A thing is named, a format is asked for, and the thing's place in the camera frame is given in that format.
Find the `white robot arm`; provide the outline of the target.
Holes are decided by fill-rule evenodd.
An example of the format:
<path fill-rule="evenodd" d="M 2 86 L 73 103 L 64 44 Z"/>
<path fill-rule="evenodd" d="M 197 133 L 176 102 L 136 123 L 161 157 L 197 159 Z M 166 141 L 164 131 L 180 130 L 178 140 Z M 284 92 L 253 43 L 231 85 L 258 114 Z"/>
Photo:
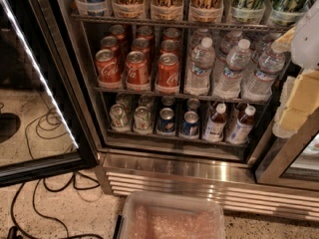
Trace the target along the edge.
<path fill-rule="evenodd" d="M 289 138 L 319 107 L 319 0 L 278 43 L 289 45 L 292 63 L 303 70 L 287 78 L 274 117 L 272 132 Z"/>

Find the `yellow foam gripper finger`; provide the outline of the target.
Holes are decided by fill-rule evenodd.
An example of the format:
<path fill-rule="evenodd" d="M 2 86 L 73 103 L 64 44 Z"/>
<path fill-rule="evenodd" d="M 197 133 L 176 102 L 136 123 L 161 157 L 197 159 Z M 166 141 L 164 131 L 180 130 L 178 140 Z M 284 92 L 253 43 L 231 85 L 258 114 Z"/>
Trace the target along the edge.
<path fill-rule="evenodd" d="M 319 108 L 319 70 L 305 69 L 296 78 L 287 77 L 280 96 L 272 132 L 290 138 Z"/>
<path fill-rule="evenodd" d="M 285 34 L 276 39 L 272 45 L 271 49 L 277 52 L 289 52 L 291 50 L 291 43 L 293 39 L 293 35 L 295 33 L 296 28 L 293 27 L 288 30 Z"/>

